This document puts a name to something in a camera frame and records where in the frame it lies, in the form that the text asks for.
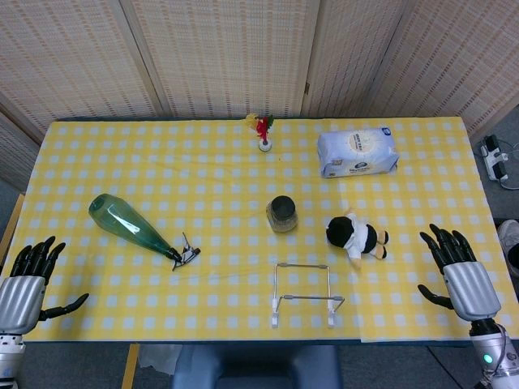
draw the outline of white cloth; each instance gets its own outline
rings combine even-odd
[[[366,248],[367,240],[367,224],[358,221],[357,216],[354,213],[346,215],[351,220],[351,224],[354,228],[354,233],[351,234],[350,239],[344,245],[344,248],[348,252],[350,261],[361,258],[361,253]]]

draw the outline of white tissue pack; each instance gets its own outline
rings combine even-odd
[[[387,127],[324,132],[317,141],[323,177],[387,173],[396,168],[398,153]]]

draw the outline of stuffed toy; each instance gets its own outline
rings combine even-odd
[[[388,243],[387,231],[376,231],[369,224],[357,219],[357,216],[348,210],[346,216],[334,217],[326,228],[326,236],[334,246],[346,249],[350,262],[357,269],[360,268],[361,254],[371,254],[378,259],[388,255],[384,245]]]

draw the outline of jar lid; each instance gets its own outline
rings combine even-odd
[[[294,201],[288,196],[277,196],[272,201],[272,213],[278,220],[287,220],[295,213]]]

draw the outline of yellow checkered tablecloth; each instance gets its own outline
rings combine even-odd
[[[396,172],[320,177],[320,132],[374,126],[392,130]],[[23,246],[56,235],[67,247],[44,306],[90,298],[74,314],[39,323],[28,339],[465,339],[470,325],[416,287],[446,293],[418,235],[431,222],[467,236],[503,305],[498,321],[519,335],[519,309],[460,118],[276,120],[272,140],[262,153],[242,121],[55,122],[8,263]],[[166,257],[99,229],[87,210],[100,193],[125,199],[177,248],[185,231],[202,254],[172,272]],[[281,194],[296,202],[299,224],[275,234],[265,207]],[[366,257],[360,272],[325,235],[348,207],[390,235],[388,257]],[[346,299],[334,328],[321,301],[285,301],[280,326],[271,328],[277,262],[331,267],[332,294]],[[279,283],[280,293],[326,292],[326,277],[311,269],[281,269]]]

